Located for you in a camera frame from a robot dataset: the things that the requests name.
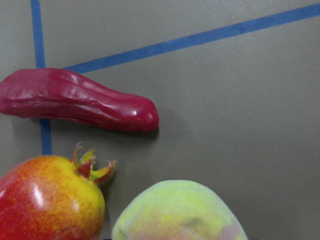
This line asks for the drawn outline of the yellow green peach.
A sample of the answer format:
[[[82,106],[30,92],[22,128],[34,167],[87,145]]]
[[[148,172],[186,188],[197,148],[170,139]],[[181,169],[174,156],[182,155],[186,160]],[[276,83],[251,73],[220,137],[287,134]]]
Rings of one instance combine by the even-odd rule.
[[[246,240],[240,222],[210,188],[164,180],[136,196],[111,234],[114,240]]]

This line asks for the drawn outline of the red chili pepper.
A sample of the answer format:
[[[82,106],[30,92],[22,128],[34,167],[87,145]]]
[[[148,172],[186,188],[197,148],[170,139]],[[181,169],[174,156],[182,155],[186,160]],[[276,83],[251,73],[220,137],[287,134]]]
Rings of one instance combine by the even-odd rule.
[[[160,122],[150,99],[59,68],[20,69],[7,76],[0,83],[0,112],[122,132],[151,132]]]

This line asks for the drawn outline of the red yellow pomegranate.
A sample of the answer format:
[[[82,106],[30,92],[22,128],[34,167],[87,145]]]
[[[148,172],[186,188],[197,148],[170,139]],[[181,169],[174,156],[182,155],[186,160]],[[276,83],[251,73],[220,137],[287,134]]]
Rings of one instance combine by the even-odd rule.
[[[94,150],[83,156],[37,156],[0,179],[0,237],[3,240],[97,240],[106,203],[99,184],[115,161],[94,170]]]

